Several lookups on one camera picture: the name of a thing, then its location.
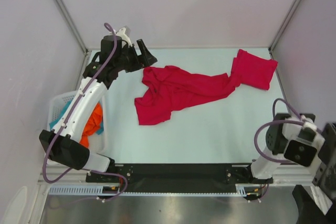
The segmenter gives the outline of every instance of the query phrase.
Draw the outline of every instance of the metal frame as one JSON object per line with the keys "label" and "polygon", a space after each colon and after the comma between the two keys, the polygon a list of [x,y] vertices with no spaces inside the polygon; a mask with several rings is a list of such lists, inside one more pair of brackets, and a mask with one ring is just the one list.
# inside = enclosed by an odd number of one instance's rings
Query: metal frame
{"label": "metal frame", "polygon": [[29,215],[26,219],[21,220],[22,223],[39,224],[46,203],[50,185],[37,185],[35,190],[35,201],[32,204]]}
{"label": "metal frame", "polygon": [[[234,167],[245,167],[247,165],[233,165]],[[62,165],[49,165],[47,167],[48,177],[50,179],[57,178],[66,169]],[[106,183],[87,183],[86,182],[87,172],[84,170],[71,170],[67,173],[60,181],[56,182],[55,185],[106,185]],[[280,165],[273,174],[274,183],[272,186],[312,186],[313,176],[309,171],[299,165]],[[39,185],[47,185],[44,181],[42,174],[38,180]],[[240,186],[247,186],[251,184],[237,184]]]}
{"label": "metal frame", "polygon": [[[275,60],[275,59],[274,59],[274,56],[273,56],[273,51],[271,51],[270,48],[268,48],[268,52],[269,52],[269,55],[271,56],[271,59],[272,59],[272,60]],[[275,70],[275,74],[277,75],[277,78],[278,78],[278,81],[279,81],[279,85],[280,85],[280,90],[281,90],[282,96],[283,96],[283,98],[284,98],[286,101],[288,101],[287,96],[286,96],[286,93],[285,93],[285,90],[284,90],[284,85],[282,84],[282,80],[281,80],[281,78],[280,78],[280,72],[279,72],[278,68],[276,68],[276,70]]]}
{"label": "metal frame", "polygon": [[89,60],[90,60],[90,56],[91,56],[91,52],[92,52],[92,51],[89,50],[89,51],[86,52],[85,55],[84,55],[84,60],[83,60],[82,66],[81,66],[81,68],[80,68],[78,77],[77,77],[75,90],[78,90],[78,89],[79,89],[81,80],[82,80],[82,78],[83,78],[82,75],[83,75],[83,73],[84,73],[84,70],[85,70],[86,66],[89,64]]}
{"label": "metal frame", "polygon": [[67,26],[69,27],[71,33],[73,34],[73,36],[76,39],[76,42],[78,44],[78,46],[81,48],[82,52],[84,54],[86,54],[88,52],[88,49],[86,48],[84,41],[82,40],[77,27],[73,21],[73,19],[71,18],[63,0],[54,0],[56,6],[58,7],[62,17],[64,18],[65,23],[67,24]]}
{"label": "metal frame", "polygon": [[274,48],[276,47],[277,43],[279,42],[281,36],[283,35],[284,31],[286,30],[289,22],[291,21],[291,19],[293,18],[294,16],[294,13],[296,12],[298,6],[300,5],[302,0],[294,0],[294,2],[292,3],[291,7],[289,8],[289,11],[286,15],[286,18],[285,20],[282,22],[275,38],[273,39],[270,47],[269,47],[269,50],[270,52],[273,52]]}

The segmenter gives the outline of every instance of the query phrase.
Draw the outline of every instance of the fabric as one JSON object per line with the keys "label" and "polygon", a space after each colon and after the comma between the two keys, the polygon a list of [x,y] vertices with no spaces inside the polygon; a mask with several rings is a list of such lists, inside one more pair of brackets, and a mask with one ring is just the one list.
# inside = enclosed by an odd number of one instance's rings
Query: fabric
{"label": "fabric", "polygon": [[82,133],[82,139],[79,142],[81,145],[85,146],[86,148],[89,147],[88,136],[95,134],[95,132],[100,129],[100,124],[102,122],[102,119],[103,119],[103,109],[101,108],[100,103],[97,103],[88,122],[86,123],[84,127],[84,130]]}
{"label": "fabric", "polygon": [[53,127],[56,125],[56,123],[58,123],[58,121],[62,118],[62,116],[65,114],[65,112],[67,111],[67,109],[69,108],[70,104],[72,102],[72,99],[70,101],[68,101],[65,106],[63,107],[63,109],[61,110],[61,113],[59,113],[59,116],[56,120],[52,121],[51,123],[49,123],[50,129],[52,130]]}
{"label": "fabric", "polygon": [[226,73],[218,76],[191,74],[175,66],[147,67],[142,82],[149,87],[135,99],[140,125],[155,125],[171,117],[171,112],[216,101],[230,95],[235,87]]}
{"label": "fabric", "polygon": [[142,82],[148,90],[134,101],[139,124],[156,125],[169,120],[172,111],[226,98],[241,83],[268,90],[277,63],[240,49],[230,77],[189,73],[175,66],[147,67]]}
{"label": "fabric", "polygon": [[230,77],[235,78],[239,83],[269,90],[269,84],[277,66],[278,62],[275,60],[261,59],[240,49],[233,60]]}
{"label": "fabric", "polygon": [[[69,108],[71,102],[72,100],[68,101],[66,105],[63,107],[63,109],[61,110],[59,117],[56,120],[49,123],[50,129],[52,129],[56,125],[56,123],[58,123],[58,121],[62,118],[62,116],[65,114],[65,112]],[[85,146],[86,148],[89,147],[88,136],[91,136],[94,133],[97,133],[98,135],[100,135],[101,133],[104,132],[104,123],[102,120],[102,115],[103,115],[103,111],[102,111],[100,103],[98,103],[95,109],[93,110],[87,124],[84,127],[82,138],[79,142],[81,145]]]}

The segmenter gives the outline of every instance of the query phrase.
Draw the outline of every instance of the white plastic basket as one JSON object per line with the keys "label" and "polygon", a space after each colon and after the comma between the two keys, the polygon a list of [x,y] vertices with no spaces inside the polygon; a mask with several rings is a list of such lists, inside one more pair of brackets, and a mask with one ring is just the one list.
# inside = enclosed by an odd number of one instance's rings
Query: white plastic basket
{"label": "white plastic basket", "polygon": [[[56,97],[54,97],[49,106],[49,113],[48,113],[48,124],[47,124],[47,130],[50,131],[50,123],[54,120],[57,120],[62,109],[67,104],[67,102],[71,101],[76,96],[77,90],[67,92],[64,94],[60,94]],[[105,143],[105,137],[104,132],[100,135],[94,134],[92,136],[89,136],[89,149],[90,151],[94,153],[102,153],[106,149],[106,143]],[[48,160],[48,164],[58,164],[56,162],[53,162],[51,160]]]}

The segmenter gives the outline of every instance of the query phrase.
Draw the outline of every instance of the white wall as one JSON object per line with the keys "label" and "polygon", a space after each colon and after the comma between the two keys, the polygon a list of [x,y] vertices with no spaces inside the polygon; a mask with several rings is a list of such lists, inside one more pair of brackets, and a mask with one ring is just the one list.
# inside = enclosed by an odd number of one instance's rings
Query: white wall
{"label": "white wall", "polygon": [[0,220],[41,171],[48,103],[73,90],[83,54],[53,0],[0,0]]}
{"label": "white wall", "polygon": [[274,52],[288,100],[320,127],[336,121],[335,46],[336,1],[303,0]]}
{"label": "white wall", "polygon": [[149,47],[268,47],[293,0],[63,0],[88,48],[128,25]]}

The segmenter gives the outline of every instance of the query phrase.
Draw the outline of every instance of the light blue table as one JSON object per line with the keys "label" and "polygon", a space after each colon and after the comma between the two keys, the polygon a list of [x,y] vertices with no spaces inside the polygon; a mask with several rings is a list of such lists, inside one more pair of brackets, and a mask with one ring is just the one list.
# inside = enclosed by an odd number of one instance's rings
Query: light blue table
{"label": "light blue table", "polygon": [[[270,59],[267,48],[246,48]],[[192,73],[230,73],[238,48],[152,49],[156,67],[175,65]],[[241,85],[228,98],[175,111],[169,121],[139,126],[134,98],[144,95],[143,72],[119,74],[103,98],[104,155],[116,163],[249,163],[258,157],[256,130],[272,120],[272,103],[282,97],[274,74],[268,91]],[[277,111],[286,112],[283,104]],[[259,137],[265,147],[265,132]]]}

